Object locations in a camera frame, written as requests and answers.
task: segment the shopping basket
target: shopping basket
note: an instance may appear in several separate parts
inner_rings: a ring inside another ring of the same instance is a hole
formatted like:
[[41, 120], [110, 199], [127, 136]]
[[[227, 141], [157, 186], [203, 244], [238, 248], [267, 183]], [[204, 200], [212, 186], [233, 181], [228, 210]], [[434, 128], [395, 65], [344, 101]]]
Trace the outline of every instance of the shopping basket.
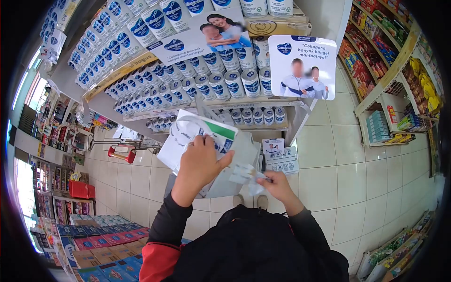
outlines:
[[74, 198], [95, 198], [96, 188], [81, 181], [69, 180], [69, 194]]

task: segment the advertisement poster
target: advertisement poster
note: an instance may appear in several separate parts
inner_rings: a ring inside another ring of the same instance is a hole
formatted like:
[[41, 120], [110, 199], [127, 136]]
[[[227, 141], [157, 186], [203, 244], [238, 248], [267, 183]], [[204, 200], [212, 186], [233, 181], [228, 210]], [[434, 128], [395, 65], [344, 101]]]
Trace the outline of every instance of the advertisement poster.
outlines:
[[275, 96], [335, 98], [335, 41], [291, 35], [273, 35], [268, 41]]
[[188, 20], [190, 30], [161, 39], [148, 47], [163, 64], [215, 51], [252, 47], [241, 8], [202, 13]]

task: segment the person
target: person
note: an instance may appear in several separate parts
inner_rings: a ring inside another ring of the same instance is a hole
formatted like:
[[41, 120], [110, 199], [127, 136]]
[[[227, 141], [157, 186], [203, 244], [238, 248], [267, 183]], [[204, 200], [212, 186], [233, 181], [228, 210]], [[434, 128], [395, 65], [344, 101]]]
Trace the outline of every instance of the person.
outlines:
[[312, 86], [315, 92], [315, 96], [313, 98], [327, 99], [327, 97], [329, 96], [329, 87], [325, 86], [324, 83], [319, 81], [318, 77], [319, 77], [319, 68], [312, 67]]
[[234, 44], [240, 42], [241, 47], [252, 47], [251, 41], [242, 36], [242, 33], [247, 29], [241, 23], [236, 23], [230, 18], [226, 18], [220, 14], [208, 15], [207, 21], [222, 28], [223, 32], [221, 34], [227, 38], [223, 40], [207, 39], [207, 44]]
[[240, 37], [240, 40], [237, 43], [225, 44], [225, 43], [217, 43], [223, 42], [224, 40], [231, 39], [230, 35], [226, 32], [223, 32], [222, 28], [219, 28], [211, 23], [204, 23], [200, 26], [200, 30], [205, 35], [206, 41], [212, 40], [215, 43], [207, 43], [212, 52], [216, 51], [224, 51], [226, 49], [237, 49], [243, 47], [242, 40], [246, 40], [244, 36]]
[[304, 77], [304, 63], [301, 59], [293, 59], [291, 62], [291, 74], [281, 81], [281, 96], [307, 98], [314, 96], [312, 80]]
[[231, 164], [234, 151], [216, 160], [214, 141], [198, 135], [180, 160], [172, 191], [163, 200], [143, 248], [141, 282], [154, 281], [349, 281], [348, 261], [330, 250], [311, 212], [282, 172], [257, 182], [281, 201], [288, 218], [269, 213], [267, 198], [247, 208], [240, 196], [204, 235], [181, 245], [198, 192]]

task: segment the paper packaging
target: paper packaging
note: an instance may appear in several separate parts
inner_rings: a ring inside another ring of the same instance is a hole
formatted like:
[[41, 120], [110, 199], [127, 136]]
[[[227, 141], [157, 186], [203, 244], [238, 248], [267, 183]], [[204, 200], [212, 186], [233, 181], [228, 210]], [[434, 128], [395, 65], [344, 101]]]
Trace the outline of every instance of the paper packaging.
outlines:
[[112, 261], [119, 260], [119, 258], [116, 257], [113, 252], [107, 247], [92, 249], [91, 253], [96, 257], [100, 264], [108, 264]]
[[262, 140], [263, 153], [264, 154], [277, 154], [281, 153], [285, 148], [285, 139], [263, 139]]
[[92, 243], [94, 248], [111, 247], [111, 244], [108, 243], [102, 236], [91, 236], [88, 237], [88, 239]]
[[100, 265], [100, 262], [89, 250], [72, 252], [78, 268], [88, 268]]
[[125, 245], [117, 245], [117, 246], [111, 246], [108, 247], [119, 259], [125, 259], [134, 255], [137, 255], [137, 253], [130, 250]]

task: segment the display shelf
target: display shelf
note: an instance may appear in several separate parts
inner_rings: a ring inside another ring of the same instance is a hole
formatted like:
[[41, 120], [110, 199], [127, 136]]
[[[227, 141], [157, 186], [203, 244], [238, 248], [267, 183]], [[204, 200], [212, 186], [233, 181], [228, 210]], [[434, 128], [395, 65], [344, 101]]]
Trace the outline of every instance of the display shelf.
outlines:
[[357, 2], [352, 1], [352, 3], [359, 8], [362, 12], [364, 12], [371, 20], [373, 20], [373, 22], [376, 23], [376, 25], [385, 33], [385, 35], [388, 37], [388, 39], [390, 39], [390, 41], [393, 43], [393, 45], [395, 46], [396, 49], [398, 49], [398, 51], [401, 51], [402, 47], [398, 44], [398, 42], [393, 38], [393, 36], [390, 34], [390, 32], [388, 30], [385, 29], [384, 26], [382, 26], [382, 24], [375, 18], [373, 17], [373, 15], [368, 12], [367, 10], [365, 10], [362, 6], [360, 6]]
[[405, 25], [406, 28], [409, 30], [412, 28], [410, 24], [408, 24], [405, 19], [403, 19], [392, 7], [390, 7], [387, 3], [385, 3], [382, 0], [377, 0], [379, 3], [382, 4], [387, 10], [389, 10], [403, 25]]
[[374, 50], [376, 50], [376, 53], [379, 54], [379, 56], [382, 58], [382, 61], [384, 62], [385, 66], [387, 68], [390, 68], [390, 64], [387, 62], [387, 59], [384, 57], [384, 55], [381, 53], [381, 51], [379, 50], [379, 48], [377, 47], [377, 45], [374, 43], [374, 41], [368, 36], [368, 34], [366, 34], [362, 28], [360, 28], [360, 26], [358, 26], [358, 24], [349, 19], [349, 21], [360, 31], [360, 33], [363, 34], [363, 36], [369, 41], [369, 43], [371, 44], [371, 46], [373, 46]]
[[360, 56], [361, 60], [363, 61], [363, 63], [365, 64], [365, 66], [367, 66], [369, 73], [371, 74], [371, 76], [373, 77], [374, 80], [374, 84], [376, 85], [379, 82], [379, 79], [377, 78], [377, 76], [374, 74], [373, 68], [369, 65], [369, 62], [365, 59], [364, 55], [362, 54], [362, 52], [360, 51], [360, 49], [357, 47], [357, 45], [355, 44], [354, 40], [352, 40], [351, 36], [349, 36], [349, 34], [347, 34], [345, 32], [345, 37], [351, 42], [352, 46], [354, 47], [354, 49], [357, 51], [358, 55]]

